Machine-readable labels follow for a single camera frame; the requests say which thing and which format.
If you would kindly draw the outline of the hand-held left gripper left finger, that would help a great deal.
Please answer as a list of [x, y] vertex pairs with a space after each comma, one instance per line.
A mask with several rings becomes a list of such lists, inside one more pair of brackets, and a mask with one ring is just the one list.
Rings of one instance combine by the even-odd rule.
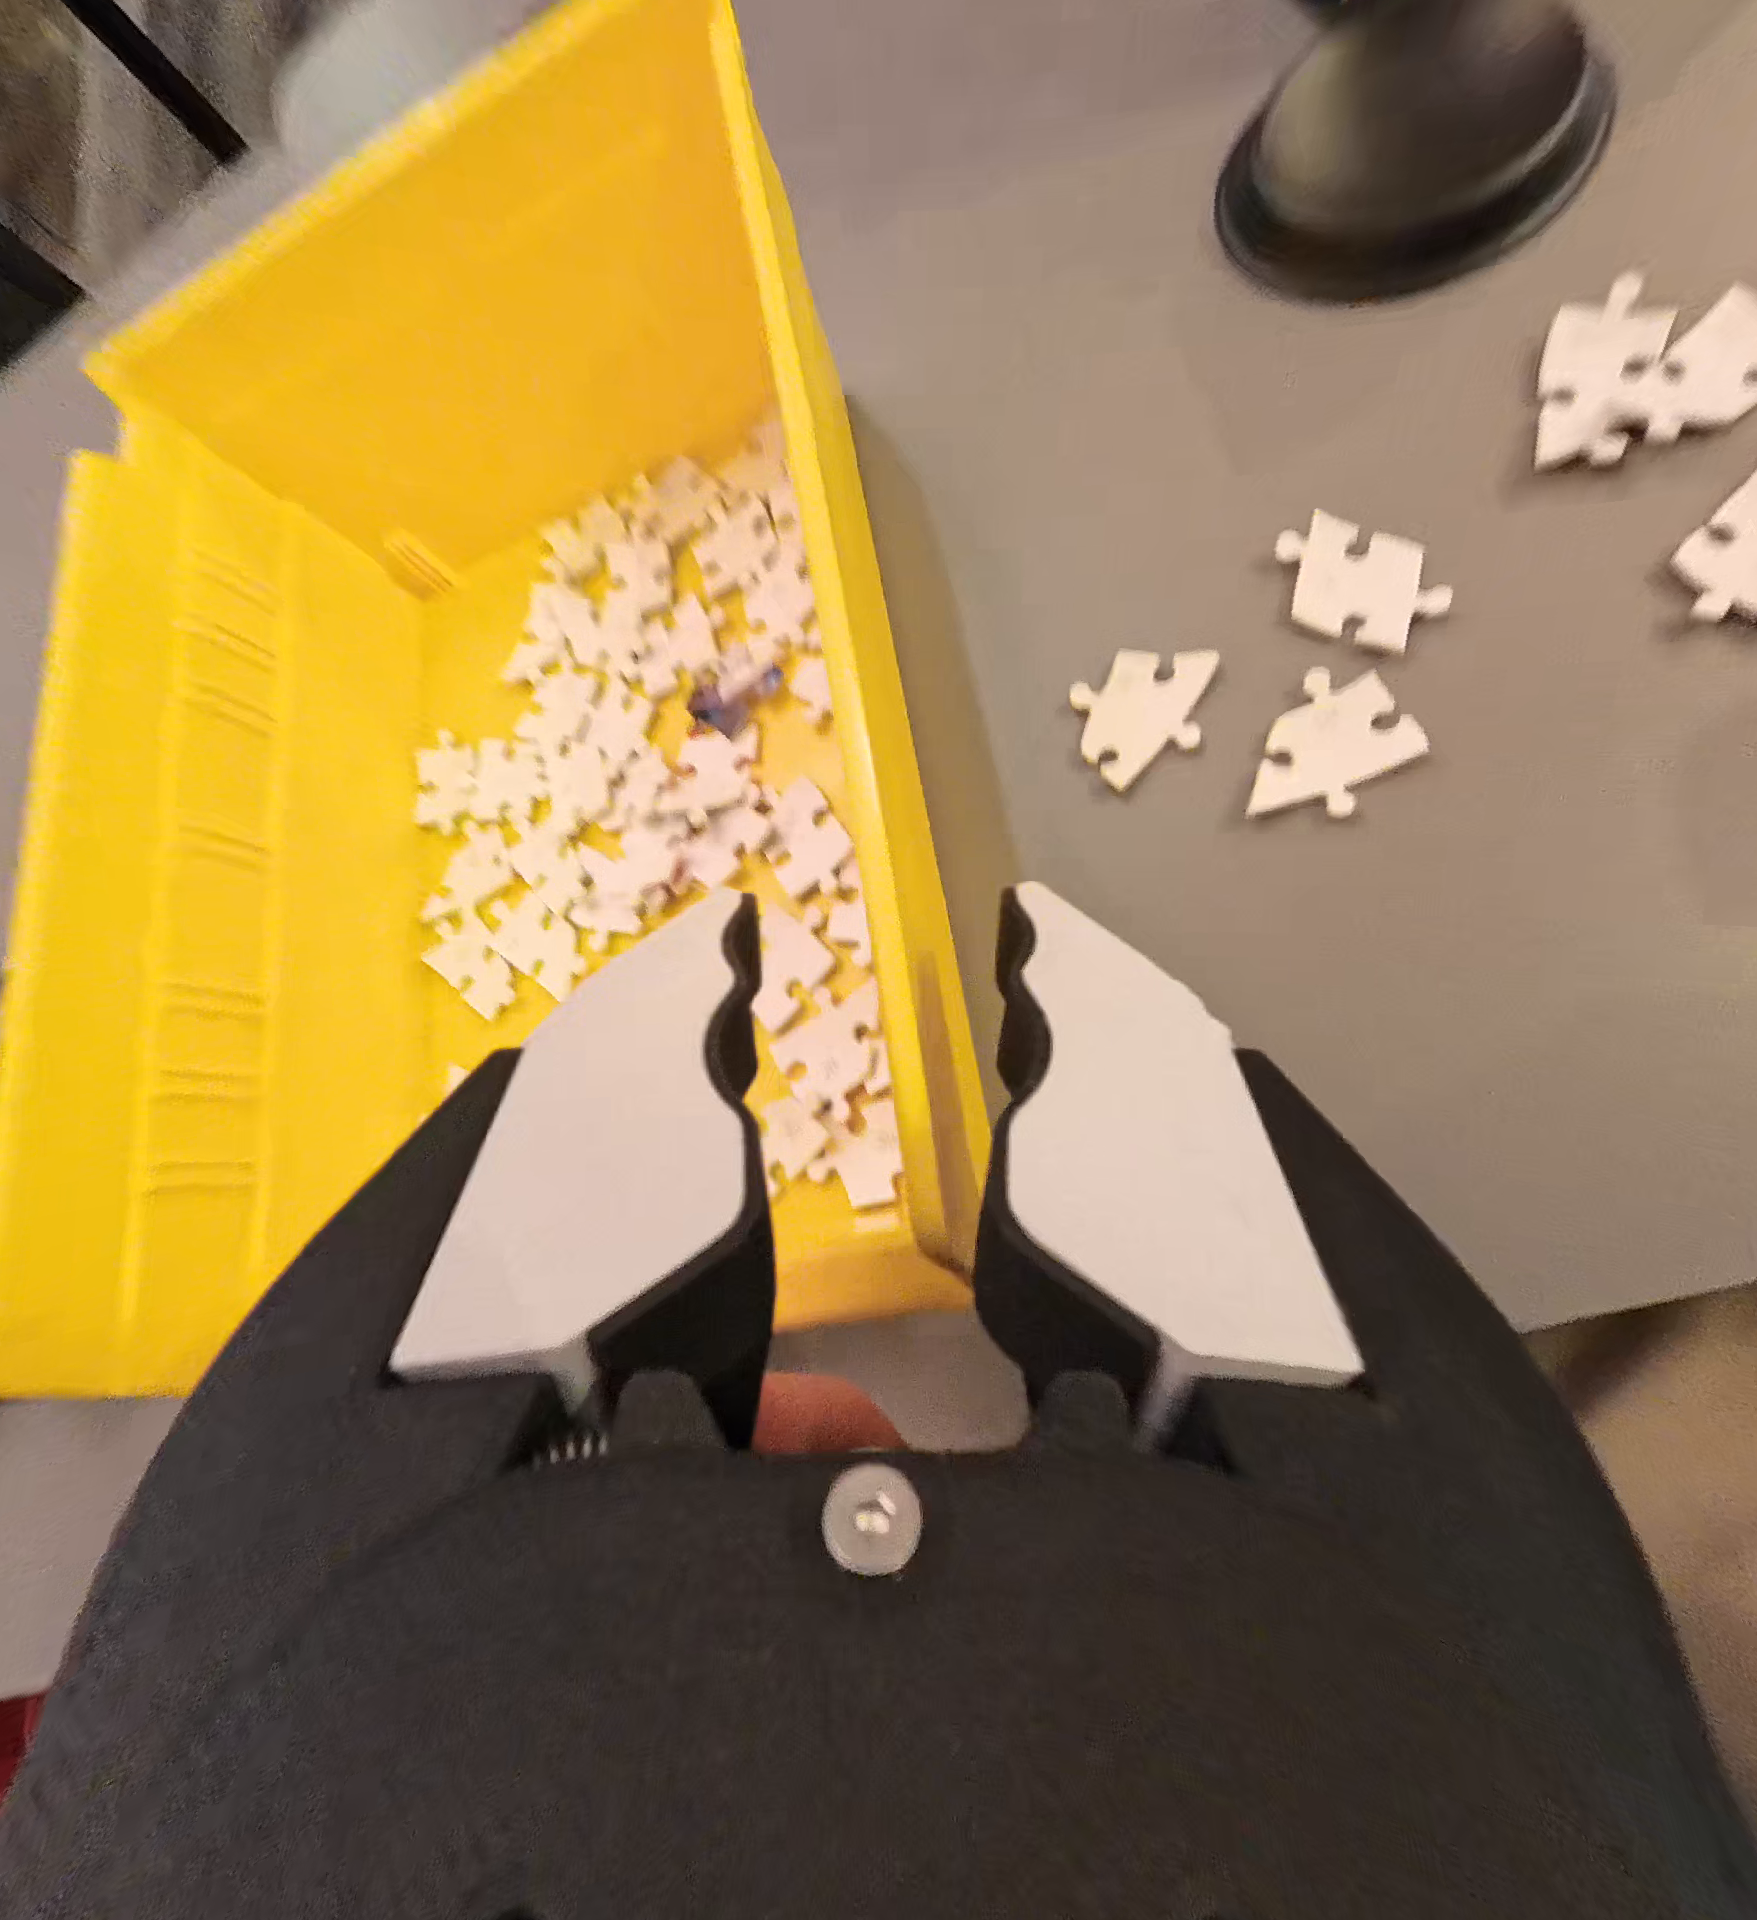
[[405, 1380], [542, 1373], [603, 1422], [690, 1378], [749, 1448], [772, 1337], [759, 1120], [759, 901], [718, 888], [603, 963], [514, 1053], [419, 1282]]

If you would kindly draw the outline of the black round display stand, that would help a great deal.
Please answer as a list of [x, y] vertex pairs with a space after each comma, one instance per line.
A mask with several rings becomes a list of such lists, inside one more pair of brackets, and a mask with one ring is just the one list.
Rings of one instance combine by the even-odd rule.
[[1215, 184], [1230, 262], [1292, 301], [1428, 292], [1536, 239], [1586, 189], [1616, 72], [1574, 5], [1308, 5], [1317, 40]]

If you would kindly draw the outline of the yellow plastic bin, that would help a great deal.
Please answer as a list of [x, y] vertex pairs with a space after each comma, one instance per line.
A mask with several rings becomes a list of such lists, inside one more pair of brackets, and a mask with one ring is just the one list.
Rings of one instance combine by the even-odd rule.
[[178, 1399], [473, 1067], [412, 753], [498, 733], [560, 513], [779, 409], [902, 1140], [772, 1205], [779, 1332], [954, 1308], [990, 1123], [859, 461], [729, 5], [569, 5], [94, 350], [0, 1000], [0, 1400]]

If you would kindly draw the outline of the colourful puzzle piece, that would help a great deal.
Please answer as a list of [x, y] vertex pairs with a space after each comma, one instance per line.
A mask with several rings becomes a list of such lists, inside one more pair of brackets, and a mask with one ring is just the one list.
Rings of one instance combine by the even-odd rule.
[[750, 724], [762, 701], [783, 687], [783, 666], [746, 663], [723, 672], [698, 677], [685, 701], [697, 724], [739, 738]]

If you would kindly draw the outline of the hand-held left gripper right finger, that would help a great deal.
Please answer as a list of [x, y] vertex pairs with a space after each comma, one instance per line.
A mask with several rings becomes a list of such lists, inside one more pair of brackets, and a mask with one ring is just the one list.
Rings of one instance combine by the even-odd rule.
[[1041, 881], [1003, 892], [995, 1123], [971, 1274], [1037, 1410], [1113, 1385], [1179, 1448], [1211, 1380], [1345, 1390], [1358, 1337], [1233, 1034], [1175, 973]]

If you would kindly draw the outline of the person's beige trousers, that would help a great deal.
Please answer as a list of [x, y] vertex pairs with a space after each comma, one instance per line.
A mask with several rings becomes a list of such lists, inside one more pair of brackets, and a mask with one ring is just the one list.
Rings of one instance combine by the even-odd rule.
[[1525, 1342], [1632, 1522], [1757, 1833], [1757, 1284]]

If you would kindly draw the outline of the pile of white puzzle pieces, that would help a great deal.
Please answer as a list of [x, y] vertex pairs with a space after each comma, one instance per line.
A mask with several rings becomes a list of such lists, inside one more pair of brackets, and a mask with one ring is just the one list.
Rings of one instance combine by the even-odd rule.
[[[721, 461], [680, 452], [544, 526], [503, 718], [412, 755], [412, 822], [444, 844], [419, 959], [495, 1022], [704, 896], [754, 893], [771, 1190], [833, 1188], [879, 1224], [905, 1196], [899, 1120], [783, 426], [771, 408]], [[697, 724], [698, 677], [746, 663], [783, 687], [739, 738]]]

